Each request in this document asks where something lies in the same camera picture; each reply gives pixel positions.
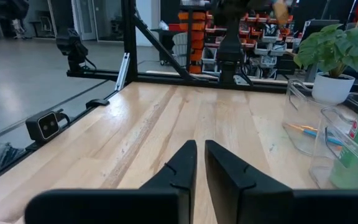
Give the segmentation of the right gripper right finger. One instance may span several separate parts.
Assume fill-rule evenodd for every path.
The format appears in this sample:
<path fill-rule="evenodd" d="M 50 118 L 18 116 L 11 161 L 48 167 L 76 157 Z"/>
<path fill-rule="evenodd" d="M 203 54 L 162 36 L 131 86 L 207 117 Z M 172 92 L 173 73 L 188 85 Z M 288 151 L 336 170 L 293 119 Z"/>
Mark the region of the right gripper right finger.
<path fill-rule="evenodd" d="M 213 140 L 205 160 L 218 224 L 358 224 L 358 190 L 292 189 Z"/>

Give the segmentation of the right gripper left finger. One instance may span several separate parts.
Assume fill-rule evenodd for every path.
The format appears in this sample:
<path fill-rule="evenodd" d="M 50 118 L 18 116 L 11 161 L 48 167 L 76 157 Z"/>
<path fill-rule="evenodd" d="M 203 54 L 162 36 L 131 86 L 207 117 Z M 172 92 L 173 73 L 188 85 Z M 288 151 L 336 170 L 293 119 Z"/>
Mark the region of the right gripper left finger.
<path fill-rule="evenodd" d="M 189 140 L 138 189 L 53 189 L 27 204 L 25 224 L 192 224 L 197 146 Z"/>

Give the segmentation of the clear plastic bin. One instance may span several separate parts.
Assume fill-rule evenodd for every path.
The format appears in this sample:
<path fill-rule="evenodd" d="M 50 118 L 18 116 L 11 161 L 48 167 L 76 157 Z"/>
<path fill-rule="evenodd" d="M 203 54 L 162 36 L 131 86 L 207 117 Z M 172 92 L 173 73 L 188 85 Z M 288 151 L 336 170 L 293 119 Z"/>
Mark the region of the clear plastic bin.
<path fill-rule="evenodd" d="M 313 153 L 313 158 L 311 160 L 309 173 L 319 188 L 339 189 L 332 184 L 332 182 L 330 181 L 330 176 L 333 172 L 334 163 L 338 161 L 339 154 L 341 151 L 339 153 L 334 152 L 334 147 L 328 144 L 328 137 L 326 133 L 327 130 L 318 132 L 318 138 L 314 145 L 314 153 Z M 343 144 L 342 149 L 344 147 L 349 147 L 354 144 L 354 142 L 349 137 L 349 133 L 347 134 L 340 133 L 339 138 L 341 140 L 347 141 L 345 144 Z"/>
<path fill-rule="evenodd" d="M 282 125 L 294 147 L 307 156 L 314 153 L 318 132 L 327 130 L 328 144 L 334 152 L 342 150 L 346 140 L 339 134 L 347 134 L 357 117 L 357 106 L 349 101 L 339 105 L 325 105 L 314 100 L 311 89 L 297 79 L 288 82 Z M 317 131 L 302 130 L 311 126 Z"/>

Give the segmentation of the black table clamp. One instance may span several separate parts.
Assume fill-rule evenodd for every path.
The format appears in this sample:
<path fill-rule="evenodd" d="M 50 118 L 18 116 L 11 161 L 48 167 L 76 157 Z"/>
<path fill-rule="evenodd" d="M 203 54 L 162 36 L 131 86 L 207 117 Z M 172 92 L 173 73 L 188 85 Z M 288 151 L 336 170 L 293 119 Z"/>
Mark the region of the black table clamp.
<path fill-rule="evenodd" d="M 110 102 L 105 99 L 93 99 L 86 103 L 86 109 L 96 108 L 99 106 L 108 106 Z"/>

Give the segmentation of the green plant in white pot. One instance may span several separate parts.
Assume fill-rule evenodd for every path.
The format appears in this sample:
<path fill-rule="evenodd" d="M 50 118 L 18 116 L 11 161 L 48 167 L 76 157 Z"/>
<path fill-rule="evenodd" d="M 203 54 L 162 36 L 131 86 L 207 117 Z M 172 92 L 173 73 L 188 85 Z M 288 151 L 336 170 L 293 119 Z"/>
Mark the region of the green plant in white pot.
<path fill-rule="evenodd" d="M 294 62 L 300 68 L 317 66 L 312 97 L 326 105 L 346 100 L 355 78 L 344 73 L 350 67 L 358 71 L 358 27 L 342 30 L 342 24 L 323 27 L 301 41 Z"/>

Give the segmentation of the shelf with orange storage bins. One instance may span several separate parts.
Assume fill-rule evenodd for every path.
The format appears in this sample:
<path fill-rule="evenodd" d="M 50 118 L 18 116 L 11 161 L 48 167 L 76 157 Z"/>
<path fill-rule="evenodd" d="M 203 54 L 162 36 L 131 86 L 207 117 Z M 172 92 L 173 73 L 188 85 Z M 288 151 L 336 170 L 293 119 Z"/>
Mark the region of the shelf with orange storage bins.
<path fill-rule="evenodd" d="M 207 19 L 206 12 L 211 11 L 211 2 L 189 0 L 189 3 L 185 4 L 184 7 L 178 16 L 181 20 L 180 27 L 189 38 L 187 47 L 190 50 L 196 50 L 196 53 L 191 53 L 188 59 L 188 62 L 191 63 L 201 60 L 204 47 L 205 20 Z"/>

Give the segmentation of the black mounted device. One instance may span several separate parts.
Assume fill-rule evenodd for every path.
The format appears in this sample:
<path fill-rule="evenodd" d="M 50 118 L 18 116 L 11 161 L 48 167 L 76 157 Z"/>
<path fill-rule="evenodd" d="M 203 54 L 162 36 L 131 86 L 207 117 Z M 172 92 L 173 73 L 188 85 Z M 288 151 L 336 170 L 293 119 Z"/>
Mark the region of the black mounted device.
<path fill-rule="evenodd" d="M 58 34 L 56 44 L 62 55 L 67 57 L 68 76 L 97 72 L 96 65 L 87 58 L 88 49 L 82 44 L 81 37 L 74 28 Z"/>

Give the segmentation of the silver frame bracket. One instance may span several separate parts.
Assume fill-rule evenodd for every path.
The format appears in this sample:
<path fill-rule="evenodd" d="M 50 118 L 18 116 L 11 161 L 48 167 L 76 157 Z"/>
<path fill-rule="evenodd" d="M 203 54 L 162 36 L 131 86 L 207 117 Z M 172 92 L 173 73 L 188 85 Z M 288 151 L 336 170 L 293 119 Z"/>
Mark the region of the silver frame bracket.
<path fill-rule="evenodd" d="M 116 91 L 121 91 L 124 88 L 130 61 L 131 61 L 130 53 L 126 52 L 122 58 L 122 63 L 117 76 L 116 87 L 115 87 Z"/>

